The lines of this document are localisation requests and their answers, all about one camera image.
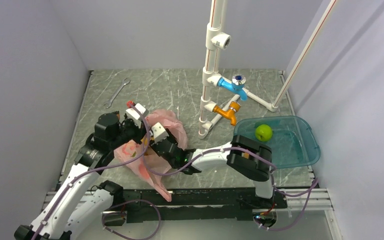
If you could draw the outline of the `pink plastic bag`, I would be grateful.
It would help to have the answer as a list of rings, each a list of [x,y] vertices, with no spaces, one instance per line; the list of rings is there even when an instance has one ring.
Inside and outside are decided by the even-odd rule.
[[[149,127],[156,123],[160,123],[174,135],[178,142],[178,146],[182,149],[186,149],[188,143],[186,131],[183,123],[177,118],[172,110],[156,109],[146,117],[146,121]],[[135,141],[131,140],[116,148],[116,150],[114,150],[114,157],[118,159],[120,163],[125,163],[142,152],[143,145],[137,144]],[[162,183],[162,177],[150,172],[145,167],[144,163],[146,163],[151,170],[158,173],[167,173],[172,167],[166,160],[159,157],[150,147],[143,157],[127,165],[128,168],[153,187],[167,202],[171,202],[172,194],[168,192]]]

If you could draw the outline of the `green fake fruit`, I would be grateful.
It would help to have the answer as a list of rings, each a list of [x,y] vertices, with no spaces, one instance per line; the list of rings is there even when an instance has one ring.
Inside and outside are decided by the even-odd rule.
[[[261,124],[255,129],[254,135],[259,141],[268,142],[273,136],[273,130],[269,125]]]

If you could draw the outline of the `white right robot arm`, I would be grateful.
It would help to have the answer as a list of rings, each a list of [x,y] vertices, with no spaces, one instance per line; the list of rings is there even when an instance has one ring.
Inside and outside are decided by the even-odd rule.
[[[229,166],[253,181],[256,203],[267,208],[275,201],[272,173],[272,149],[243,135],[234,135],[224,145],[200,149],[182,149],[176,138],[164,131],[162,137],[155,133],[149,143],[151,149],[177,172],[186,175],[204,170]]]

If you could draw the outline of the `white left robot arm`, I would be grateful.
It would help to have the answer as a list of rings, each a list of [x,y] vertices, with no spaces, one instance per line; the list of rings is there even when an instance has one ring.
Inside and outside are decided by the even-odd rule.
[[[133,140],[140,143],[149,136],[148,112],[126,110],[102,114],[94,131],[76,156],[68,176],[49,204],[29,225],[20,225],[14,233],[17,240],[74,240],[104,210],[119,209],[125,200],[122,186],[106,180],[99,184],[92,199],[80,204],[84,194],[111,168],[114,151]]]

